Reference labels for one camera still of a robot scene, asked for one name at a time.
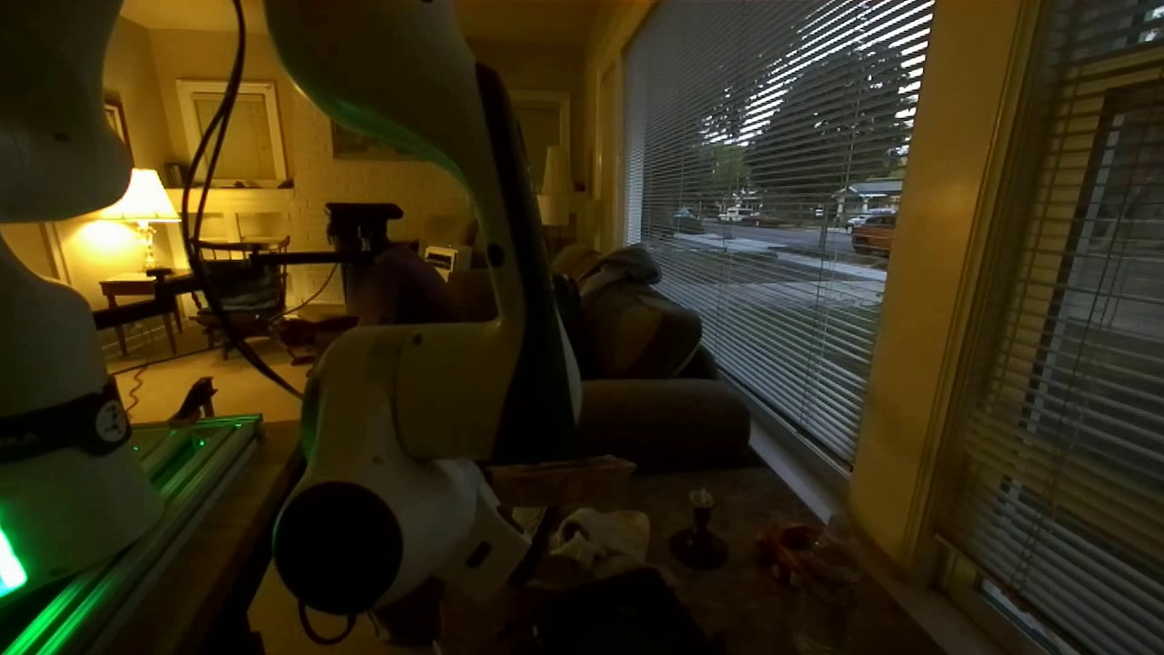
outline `cushion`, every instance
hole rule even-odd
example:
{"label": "cushion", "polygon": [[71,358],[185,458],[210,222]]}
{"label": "cushion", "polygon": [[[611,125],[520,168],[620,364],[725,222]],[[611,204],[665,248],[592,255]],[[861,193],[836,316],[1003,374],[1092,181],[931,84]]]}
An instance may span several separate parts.
{"label": "cushion", "polygon": [[677,378],[697,355],[702,319],[643,286],[608,286],[581,300],[587,378]]}
{"label": "cushion", "polygon": [[608,259],[600,259],[596,266],[587,269],[587,276],[579,282],[581,300],[604,290],[608,286],[659,286],[664,273],[651,259],[647,248],[628,243],[611,253]]}
{"label": "cushion", "polygon": [[600,255],[591,243],[569,243],[552,255],[548,269],[552,276],[581,282],[596,264]]}
{"label": "cushion", "polygon": [[750,463],[750,408],[717,378],[592,378],[581,385],[579,453],[639,471]]}

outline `green glowing panel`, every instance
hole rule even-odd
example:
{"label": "green glowing panel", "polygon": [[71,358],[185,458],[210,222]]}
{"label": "green glowing panel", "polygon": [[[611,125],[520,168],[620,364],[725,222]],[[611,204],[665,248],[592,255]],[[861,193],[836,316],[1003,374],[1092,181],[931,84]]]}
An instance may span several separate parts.
{"label": "green glowing panel", "polygon": [[23,560],[14,558],[12,538],[0,528],[0,596],[23,591],[28,583]]}

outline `chair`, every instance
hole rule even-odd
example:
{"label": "chair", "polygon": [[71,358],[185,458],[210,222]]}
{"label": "chair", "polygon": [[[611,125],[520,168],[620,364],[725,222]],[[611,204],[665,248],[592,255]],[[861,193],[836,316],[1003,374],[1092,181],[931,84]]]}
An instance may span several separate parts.
{"label": "chair", "polygon": [[[289,310],[289,273],[280,264],[259,264],[261,253],[285,253],[289,241],[228,241],[203,243],[203,294],[215,300],[242,338],[280,338]],[[203,333],[221,344],[221,358],[232,351],[217,315],[200,302]]]}

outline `table lamp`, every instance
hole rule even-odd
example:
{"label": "table lamp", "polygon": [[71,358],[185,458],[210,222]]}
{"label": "table lamp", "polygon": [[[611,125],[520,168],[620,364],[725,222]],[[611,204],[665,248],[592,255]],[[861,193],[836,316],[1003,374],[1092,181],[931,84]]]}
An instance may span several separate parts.
{"label": "table lamp", "polygon": [[180,222],[180,212],[162,186],[162,176],[152,168],[136,168],[131,186],[102,212],[102,218],[136,222],[147,232],[147,269],[155,269],[152,226]]}

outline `window blinds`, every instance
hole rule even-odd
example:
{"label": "window blinds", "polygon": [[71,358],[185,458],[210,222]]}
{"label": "window blinds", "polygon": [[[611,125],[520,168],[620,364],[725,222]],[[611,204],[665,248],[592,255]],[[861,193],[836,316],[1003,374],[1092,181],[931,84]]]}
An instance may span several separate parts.
{"label": "window blinds", "polygon": [[929,28],[931,0],[664,0],[626,59],[626,212],[664,290],[841,467],[884,290],[847,222],[898,202]]}
{"label": "window blinds", "polygon": [[1049,43],[1027,255],[946,537],[1049,649],[1164,652],[1164,0],[1058,0]]}

